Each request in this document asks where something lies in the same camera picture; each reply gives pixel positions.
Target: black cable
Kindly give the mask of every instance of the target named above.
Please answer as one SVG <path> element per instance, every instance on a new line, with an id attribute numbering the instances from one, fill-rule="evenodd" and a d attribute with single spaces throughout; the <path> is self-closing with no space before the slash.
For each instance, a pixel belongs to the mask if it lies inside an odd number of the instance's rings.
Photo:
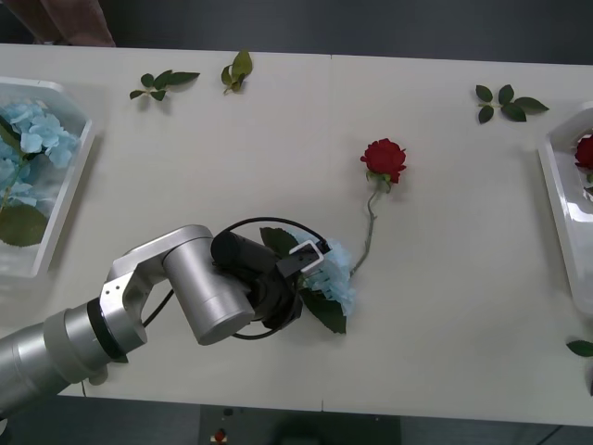
<path id="1" fill-rule="evenodd" d="M 543 445 L 544 443 L 546 443 L 549 439 L 551 439 L 552 436 L 554 436 L 558 431 L 560 431 L 562 428 L 564 427 L 564 425 L 558 425 L 554 428 L 554 430 L 549 433 L 547 436 L 545 436 L 542 440 L 540 440 L 536 445 Z"/>
<path id="2" fill-rule="evenodd" d="M 321 236 L 317 232 L 315 232 L 314 230 L 309 229 L 306 225 L 303 225 L 300 222 L 286 220 L 285 218 L 276 218 L 274 216 L 259 216 L 258 218 L 249 218 L 247 220 L 242 220 L 240 222 L 236 222 L 235 224 L 227 227 L 226 229 L 223 230 L 223 232 L 231 232 L 232 230 L 234 230 L 238 227 L 242 227 L 244 225 L 251 224 L 251 223 L 282 223 L 282 224 L 293 225 L 295 227 L 298 227 L 301 230 L 304 230 L 308 234 L 315 236 L 317 239 L 319 239 L 322 242 L 322 246 L 323 246 L 322 253 L 327 253 L 329 251 L 329 245 L 327 243 L 327 240 L 323 236 Z"/>
<path id="3" fill-rule="evenodd" d="M 159 315 L 160 312 L 163 310 L 163 308 L 167 305 L 167 303 L 169 302 L 169 300 L 173 296 L 173 293 L 174 293 L 173 292 L 173 289 L 171 289 L 169 291 L 169 293 L 167 294 L 167 296 L 157 306 L 157 308 L 150 315 L 148 315 L 148 318 L 142 323 L 142 326 L 147 327 L 149 324 L 152 323 L 152 321 L 155 318 L 157 318 L 157 315 Z"/>

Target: green leaf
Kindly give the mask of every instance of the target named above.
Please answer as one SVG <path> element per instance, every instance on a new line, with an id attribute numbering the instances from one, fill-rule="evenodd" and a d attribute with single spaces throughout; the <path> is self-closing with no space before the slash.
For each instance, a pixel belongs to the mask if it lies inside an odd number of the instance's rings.
<path id="1" fill-rule="evenodd" d="M 140 82 L 142 82 L 142 85 L 146 88 L 150 88 L 155 82 L 155 77 L 152 74 L 147 73 L 140 78 Z"/>
<path id="2" fill-rule="evenodd" d="M 4 142 L 17 150 L 19 156 L 22 157 L 23 153 L 20 151 L 20 135 L 12 129 L 12 125 L 2 116 L 0 116 L 0 137 L 2 137 Z"/>
<path id="3" fill-rule="evenodd" d="M 178 71 L 173 72 L 171 76 L 169 76 L 169 80 L 167 81 L 167 85 L 177 86 L 183 85 L 184 83 L 189 83 L 193 79 L 196 79 L 199 76 L 199 72 L 185 72 L 185 71 Z"/>
<path id="4" fill-rule="evenodd" d="M 286 258 L 291 248 L 298 246 L 295 238 L 284 229 L 262 227 L 259 229 L 261 241 L 267 248 L 271 248 L 280 258 Z"/>
<path id="5" fill-rule="evenodd" d="M 476 85 L 475 86 L 475 93 L 484 102 L 491 102 L 492 101 L 492 92 L 489 88 L 483 85 Z"/>
<path id="6" fill-rule="evenodd" d="M 511 121 L 527 121 L 527 116 L 525 116 L 525 112 L 520 107 L 517 107 L 515 104 L 507 104 L 504 107 L 502 107 L 502 114 L 504 114 Z"/>
<path id="7" fill-rule="evenodd" d="M 142 90 L 133 90 L 130 93 L 130 99 L 135 99 L 136 97 L 140 97 L 141 95 L 143 95 L 145 93 L 145 91 Z"/>
<path id="8" fill-rule="evenodd" d="M 239 51 L 239 54 L 236 55 L 233 61 L 233 80 L 238 80 L 241 74 L 244 74 L 245 78 L 251 74 L 251 71 L 253 71 L 253 62 L 251 61 L 251 56 L 246 50 Z"/>
<path id="9" fill-rule="evenodd" d="M 566 346 L 580 357 L 593 357 L 593 343 L 585 340 L 576 340 L 567 343 Z"/>
<path id="10" fill-rule="evenodd" d="M 337 301 L 326 299 L 322 292 L 310 289 L 299 290 L 307 309 L 322 322 L 325 327 L 335 334 L 346 333 L 346 316 L 342 313 L 342 306 Z"/>
<path id="11" fill-rule="evenodd" d="M 165 98 L 165 94 L 167 92 L 165 90 L 160 90 L 160 91 L 153 91 L 150 93 L 151 96 L 153 96 L 158 102 L 160 102 L 161 100 L 163 100 Z"/>
<path id="12" fill-rule="evenodd" d="M 518 99 L 515 99 L 513 103 L 521 107 L 527 114 L 543 113 L 544 111 L 549 110 L 548 107 L 533 97 L 519 97 Z"/>
<path id="13" fill-rule="evenodd" d="M 478 120 L 480 123 L 486 123 L 492 119 L 492 116 L 494 116 L 494 109 L 487 105 L 478 113 Z"/>
<path id="14" fill-rule="evenodd" d="M 221 74 L 222 83 L 224 83 L 226 86 L 231 86 L 231 83 L 233 83 L 233 79 L 231 79 L 231 73 L 229 72 L 230 67 L 231 65 L 224 67 L 224 70 L 222 70 Z"/>
<path id="15" fill-rule="evenodd" d="M 245 79 L 245 74 L 241 74 L 239 76 L 239 79 L 237 79 L 236 81 L 234 81 L 231 84 L 231 89 L 233 90 L 234 93 L 238 93 L 241 91 L 241 87 L 243 86 L 244 79 Z"/>
<path id="16" fill-rule="evenodd" d="M 152 84 L 157 90 L 162 90 L 169 84 L 169 76 L 173 72 L 173 70 L 166 70 L 165 72 L 161 72 L 155 82 Z"/>
<path id="17" fill-rule="evenodd" d="M 10 246 L 26 248 L 41 243 L 47 218 L 35 207 L 19 205 L 0 211 L 0 239 Z"/>
<path id="18" fill-rule="evenodd" d="M 500 91 L 498 92 L 498 102 L 501 105 L 510 104 L 514 96 L 515 92 L 512 90 L 512 86 L 504 85 L 502 88 L 500 88 Z"/>

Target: blue flower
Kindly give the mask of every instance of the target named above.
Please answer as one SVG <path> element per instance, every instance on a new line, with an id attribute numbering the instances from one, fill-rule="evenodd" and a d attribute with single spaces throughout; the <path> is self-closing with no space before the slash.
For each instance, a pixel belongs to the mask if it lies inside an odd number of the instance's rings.
<path id="1" fill-rule="evenodd" d="M 48 113 L 45 116 L 35 116 L 32 119 L 29 133 L 39 134 L 43 139 L 44 147 L 51 148 L 58 144 L 59 136 L 67 132 L 62 128 L 57 117 Z"/>
<path id="2" fill-rule="evenodd" d="M 20 136 L 20 149 L 24 153 L 39 153 L 43 141 L 39 134 L 23 133 Z"/>
<path id="3" fill-rule="evenodd" d="M 17 133 L 26 133 L 32 125 L 32 120 L 37 116 L 43 116 L 44 111 L 36 104 L 9 104 L 0 108 L 0 115 L 12 124 Z"/>
<path id="4" fill-rule="evenodd" d="M 318 239 L 302 231 L 289 230 L 296 241 L 304 243 L 307 240 L 317 242 Z M 350 253 L 334 239 L 328 238 L 330 250 L 325 254 L 325 261 L 320 269 L 305 278 L 305 286 L 311 290 L 320 290 L 330 300 L 337 301 L 342 306 L 342 313 L 348 317 L 354 310 L 356 291 L 350 287 Z"/>
<path id="5" fill-rule="evenodd" d="M 77 146 L 78 138 L 64 132 L 59 136 L 57 145 L 48 148 L 45 154 L 57 169 L 63 169 L 68 166 L 70 158 L 72 158 L 72 152 Z"/>
<path id="6" fill-rule="evenodd" d="M 37 205 L 37 197 L 35 197 L 32 189 L 33 186 L 31 184 L 21 182 L 14 183 L 10 189 L 10 194 L 8 195 L 8 204 L 14 205 L 22 203 L 35 207 Z"/>
<path id="7" fill-rule="evenodd" d="M 17 151 L 0 138 L 0 187 L 6 187 L 7 183 L 14 181 L 19 163 L 20 158 Z M 26 164 L 20 168 L 19 179 L 26 179 L 30 173 L 31 166 Z"/>

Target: white table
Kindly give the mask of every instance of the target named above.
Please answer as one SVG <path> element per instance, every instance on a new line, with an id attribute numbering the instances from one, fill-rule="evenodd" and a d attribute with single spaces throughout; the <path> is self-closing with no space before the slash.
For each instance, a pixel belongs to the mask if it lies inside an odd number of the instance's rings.
<path id="1" fill-rule="evenodd" d="M 230 53 L 0 45 L 0 56 L 0 75 L 65 84 L 105 129 L 54 285 L 0 298 L 0 335 L 92 298 L 113 259 L 186 223 L 217 232 L 284 216 L 358 254 L 370 194 L 358 159 L 383 137 L 408 150 L 401 184 L 376 205 L 346 337 L 305 314 L 266 340 L 198 347 L 172 300 L 90 396 L 593 425 L 587 363 L 564 346 L 592 331 L 570 299 L 536 154 L 593 96 L 593 68 L 256 54 L 246 93 L 225 97 Z M 166 69 L 202 75 L 168 104 L 128 99 L 140 75 Z M 479 126 L 477 83 L 511 83 L 551 110 Z"/>

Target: white plastic container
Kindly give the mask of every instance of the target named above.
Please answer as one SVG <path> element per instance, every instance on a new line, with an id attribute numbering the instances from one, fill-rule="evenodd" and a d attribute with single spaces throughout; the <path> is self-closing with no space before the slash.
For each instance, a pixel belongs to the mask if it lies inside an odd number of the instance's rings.
<path id="1" fill-rule="evenodd" d="M 46 275 L 95 137 L 90 118 L 68 97 L 61 85 L 0 77 L 0 106 L 23 101 L 36 103 L 54 114 L 65 130 L 80 138 L 80 143 L 66 169 L 55 170 L 50 177 L 44 177 L 53 187 L 55 204 L 46 215 L 48 223 L 42 242 L 17 248 L 0 241 L 0 286 L 32 284 Z"/>
<path id="2" fill-rule="evenodd" d="M 586 175 L 574 165 L 576 145 L 586 134 L 593 134 L 593 102 L 548 134 L 539 157 L 574 303 L 593 314 L 593 202 Z"/>

